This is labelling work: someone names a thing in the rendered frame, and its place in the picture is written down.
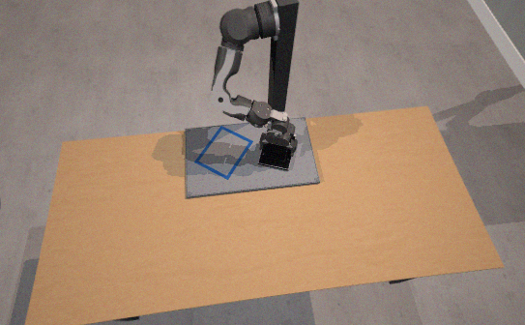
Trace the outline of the blue tape outline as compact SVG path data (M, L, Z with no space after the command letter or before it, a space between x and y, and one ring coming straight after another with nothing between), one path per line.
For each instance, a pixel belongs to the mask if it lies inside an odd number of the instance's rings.
M231 168L231 170L229 171L229 173L227 174L227 176L224 175L224 174L222 174L222 173L220 173L220 172L218 172L218 171L216 171L215 169L211 168L210 166L208 166L208 165L206 165L206 164L204 164L204 163L202 163L202 162L199 161L199 160L202 158L202 156L204 155L204 153L207 151L207 149L210 147L210 145L213 143L213 141L216 139L216 137L218 136L218 134L220 133L221 130L225 130L225 131L227 131L227 132L229 132L229 133L232 133L232 134L234 134L234 135L240 137L241 139L243 139L243 140L249 142L248 146L247 146L246 149L243 151L243 153L241 154L241 156L239 157L239 159L235 162L235 164L233 165L233 167ZM237 165L239 164L239 162L241 161L241 159L243 158L243 156L245 155L245 153L247 152L247 150L248 150L248 148L250 147L250 145L252 144L252 142L253 142L252 140L250 140L250 139L248 139L248 138L246 138L246 137L244 137L244 136L242 136L242 135L240 135L240 134L238 134L238 133L235 133L235 132L233 132L233 131L231 131L231 130L228 130L227 128L225 128L225 127L223 127L223 126L220 126L220 128L219 128L218 131L215 133L215 135L212 137L212 139L209 141L209 143L207 144L207 146L204 148L204 150L201 152L201 154L200 154L200 155L198 156L198 158L195 160L195 163L197 163L197 164L199 164L199 165L201 165L201 166L207 168L208 170L210 170L210 171L216 173L217 175L219 175L219 176L225 178L226 180L228 180L229 177L231 176L231 174L233 173L233 171L235 170L235 168L237 167Z

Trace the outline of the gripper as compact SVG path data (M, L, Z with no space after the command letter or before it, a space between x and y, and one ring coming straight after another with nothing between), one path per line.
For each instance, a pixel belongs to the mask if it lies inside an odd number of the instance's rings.
M293 157L296 151L296 148L297 148L297 144L298 144L297 139L293 139L294 141L292 141L294 132L295 132L295 126L291 124L290 122L288 125L287 133L283 135L278 134L277 136L275 136L275 133L273 133L272 130L267 129L266 133L261 134L260 141L259 141L259 143L261 142L259 150L263 149L264 144L271 143L271 144L275 144L279 146L285 146L287 149L291 150L291 156Z

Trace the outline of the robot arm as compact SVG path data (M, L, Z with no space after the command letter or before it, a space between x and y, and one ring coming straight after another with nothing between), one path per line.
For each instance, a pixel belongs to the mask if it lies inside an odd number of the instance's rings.
M275 136L287 133L290 116L286 112L278 112L268 103L252 101L240 95L231 98L226 89L228 78L240 68L243 53L238 50L244 51L244 44L259 39L259 36L261 39L273 37L277 41L279 18L276 0L254 4L254 8L228 11L220 20L219 30L222 35L221 46L224 48L219 46L215 63L211 89L214 91L213 105L230 117L242 121L246 119L256 128L264 126L272 130Z

